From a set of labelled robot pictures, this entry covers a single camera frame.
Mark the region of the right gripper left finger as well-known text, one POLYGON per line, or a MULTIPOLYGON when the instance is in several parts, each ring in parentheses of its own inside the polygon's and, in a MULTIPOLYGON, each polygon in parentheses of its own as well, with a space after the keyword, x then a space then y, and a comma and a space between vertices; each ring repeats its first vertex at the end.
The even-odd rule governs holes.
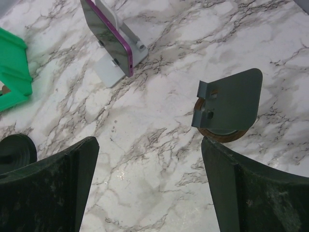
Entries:
POLYGON ((78 232, 98 159, 99 144, 86 137, 40 161, 0 168, 2 232, 78 232))

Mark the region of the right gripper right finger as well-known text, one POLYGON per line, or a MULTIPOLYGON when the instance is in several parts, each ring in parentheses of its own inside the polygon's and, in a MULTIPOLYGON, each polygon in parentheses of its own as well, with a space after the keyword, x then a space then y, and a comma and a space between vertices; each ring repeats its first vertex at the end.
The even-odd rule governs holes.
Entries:
POLYGON ((309 179, 204 137, 202 157, 222 232, 307 232, 309 179))

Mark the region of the brown base phone stand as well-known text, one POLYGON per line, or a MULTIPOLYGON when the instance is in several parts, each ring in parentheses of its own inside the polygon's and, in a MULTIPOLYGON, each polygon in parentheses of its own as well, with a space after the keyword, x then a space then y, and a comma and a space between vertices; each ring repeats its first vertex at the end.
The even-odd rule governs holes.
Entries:
POLYGON ((200 81, 192 127, 220 143, 241 138, 257 118, 263 74, 252 68, 213 81, 200 81))

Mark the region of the purple edged phone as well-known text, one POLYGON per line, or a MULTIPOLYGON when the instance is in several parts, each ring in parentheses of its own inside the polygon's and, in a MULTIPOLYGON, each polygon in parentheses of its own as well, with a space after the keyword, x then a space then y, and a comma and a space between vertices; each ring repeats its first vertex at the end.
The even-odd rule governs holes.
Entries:
POLYGON ((103 43, 111 57, 117 60, 117 64, 125 75, 131 77, 133 75, 133 54, 130 45, 93 1, 82 0, 81 6, 92 33, 103 43))

